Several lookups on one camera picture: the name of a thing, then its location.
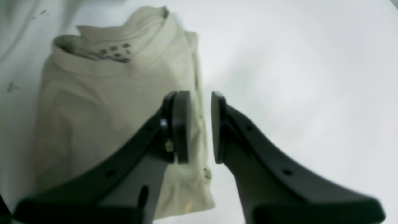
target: stain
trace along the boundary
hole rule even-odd
[[[10,93],[10,92],[12,92],[13,90],[17,90],[17,89],[19,89],[19,88],[18,88],[17,86],[14,86],[14,83],[13,83],[13,82],[10,82],[10,84],[8,85],[7,92]]]
[[[211,172],[210,170],[204,168],[203,169],[205,171],[205,178],[211,180]]]
[[[12,91],[13,87],[14,87],[14,83],[11,82],[11,83],[8,85],[8,90],[7,90],[7,92],[10,93],[10,92]]]

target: white tabletop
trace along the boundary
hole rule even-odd
[[[216,165],[211,91],[283,152],[325,178],[378,198],[398,223],[398,10],[388,0],[0,1],[0,193],[33,187],[29,145],[51,40],[76,25],[119,26],[166,5],[199,34],[213,210],[155,224],[243,224],[234,177]]]

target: beige t-shirt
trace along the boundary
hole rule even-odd
[[[97,166],[156,113],[171,91],[191,93],[189,164],[169,165],[155,219],[214,208],[197,34],[166,7],[139,8],[120,27],[78,26],[53,42],[43,69],[35,128],[38,190]]]

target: folded shirt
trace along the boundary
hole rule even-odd
[[[108,159],[171,91],[191,93],[189,164],[168,165],[155,218],[214,208],[207,164],[197,34],[166,7],[139,8],[120,27],[78,26],[55,38],[43,68],[35,126],[38,191]]]

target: white surface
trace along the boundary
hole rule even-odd
[[[166,5],[199,33],[210,150],[210,97],[219,90],[282,151],[377,197],[384,224],[398,223],[398,10],[388,0],[1,0],[0,190],[7,204],[33,187],[29,145],[51,40],[77,34],[76,25],[119,26],[143,5]],[[7,93],[11,82],[18,89]],[[210,163],[217,207],[155,224],[244,223],[232,174],[212,153]]]

